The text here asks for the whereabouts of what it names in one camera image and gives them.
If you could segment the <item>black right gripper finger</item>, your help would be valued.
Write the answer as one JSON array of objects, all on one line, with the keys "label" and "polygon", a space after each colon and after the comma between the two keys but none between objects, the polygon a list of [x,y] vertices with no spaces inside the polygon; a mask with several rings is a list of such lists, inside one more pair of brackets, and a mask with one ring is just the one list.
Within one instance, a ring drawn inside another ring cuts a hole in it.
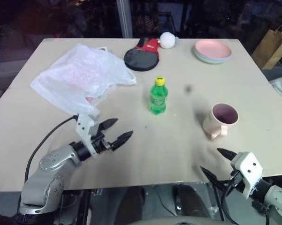
[{"label": "black right gripper finger", "polygon": [[236,153],[227,149],[217,148],[217,150],[229,161],[232,161],[236,157]]},{"label": "black right gripper finger", "polygon": [[224,182],[222,181],[219,181],[217,179],[217,177],[212,173],[210,172],[209,170],[207,170],[206,168],[200,166],[200,169],[201,171],[204,173],[204,175],[208,178],[208,180],[213,184],[215,185],[217,188],[225,188],[226,185],[224,184]]}]

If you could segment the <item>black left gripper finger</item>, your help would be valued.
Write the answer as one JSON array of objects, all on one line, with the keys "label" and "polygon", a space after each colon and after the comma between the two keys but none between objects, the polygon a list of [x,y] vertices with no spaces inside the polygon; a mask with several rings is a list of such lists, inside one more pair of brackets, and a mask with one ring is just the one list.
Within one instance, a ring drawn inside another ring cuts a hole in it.
[{"label": "black left gripper finger", "polygon": [[118,121],[118,118],[111,118],[103,121],[99,124],[99,131],[106,130],[114,125]]},{"label": "black left gripper finger", "polygon": [[126,132],[120,135],[114,142],[111,143],[111,150],[117,150],[124,145],[132,136],[133,131]]}]

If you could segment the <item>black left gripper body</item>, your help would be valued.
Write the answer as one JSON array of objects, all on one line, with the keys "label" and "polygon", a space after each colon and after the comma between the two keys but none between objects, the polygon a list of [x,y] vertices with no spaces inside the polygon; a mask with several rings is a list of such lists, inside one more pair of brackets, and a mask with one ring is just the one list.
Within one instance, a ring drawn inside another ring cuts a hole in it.
[{"label": "black left gripper body", "polygon": [[113,145],[105,140],[105,135],[101,129],[98,129],[96,135],[91,137],[91,144],[97,154],[107,150],[114,151]]}]

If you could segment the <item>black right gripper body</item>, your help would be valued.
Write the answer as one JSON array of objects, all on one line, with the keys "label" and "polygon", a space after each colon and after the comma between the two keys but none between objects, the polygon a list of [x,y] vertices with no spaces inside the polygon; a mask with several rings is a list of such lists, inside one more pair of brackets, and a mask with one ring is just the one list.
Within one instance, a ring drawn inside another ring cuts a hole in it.
[{"label": "black right gripper body", "polygon": [[233,170],[230,175],[231,175],[230,179],[222,183],[223,184],[222,188],[226,188],[229,185],[231,185],[234,188],[245,187],[245,184],[243,182],[244,177],[239,170]]}]

